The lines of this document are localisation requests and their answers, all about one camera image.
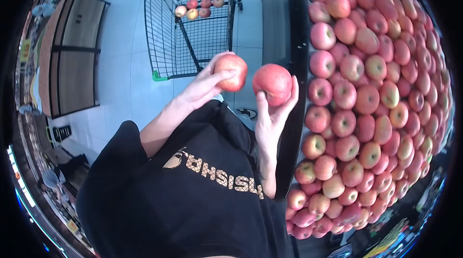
white floor tile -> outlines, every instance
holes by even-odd
[[[263,47],[262,0],[243,0],[243,10],[238,9],[238,47]]]
[[[174,98],[174,80],[153,81],[148,52],[132,55],[130,99],[132,120],[142,130]]]
[[[256,96],[252,90],[252,77],[262,66],[262,49],[238,47],[237,55],[243,58],[248,65],[248,75],[245,86],[235,93],[235,108],[257,108]]]
[[[177,96],[195,77],[174,78],[174,96]]]

shopping cart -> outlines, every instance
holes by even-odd
[[[233,16],[237,4],[243,9],[241,0],[225,0],[221,8],[212,6],[209,18],[177,18],[175,8],[187,2],[144,0],[146,40],[154,81],[196,76],[214,55],[232,50]]]

forearm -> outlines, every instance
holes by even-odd
[[[276,153],[259,152],[259,170],[262,175],[262,189],[264,194],[273,199],[276,193]]]
[[[161,113],[140,132],[140,139],[148,157],[154,156],[180,123],[192,112],[180,99],[174,98]]]

left hand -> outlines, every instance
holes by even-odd
[[[191,111],[201,108],[215,95],[222,92],[217,83],[233,78],[235,70],[223,70],[214,74],[215,63],[224,55],[234,55],[233,52],[223,52],[212,58],[209,64],[194,78],[194,80],[176,97],[182,103],[188,104]]]
[[[296,76],[292,76],[293,88],[290,98],[281,106],[269,107],[265,93],[258,92],[258,121],[256,124],[256,140],[259,145],[259,156],[264,155],[276,161],[276,150],[281,132],[285,127],[289,113],[299,99],[299,85]]]

person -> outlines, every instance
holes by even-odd
[[[286,199],[275,199],[278,140],[298,101],[257,93],[255,132],[211,100],[217,54],[140,132],[125,121],[90,168],[77,214],[102,258],[286,257]]]

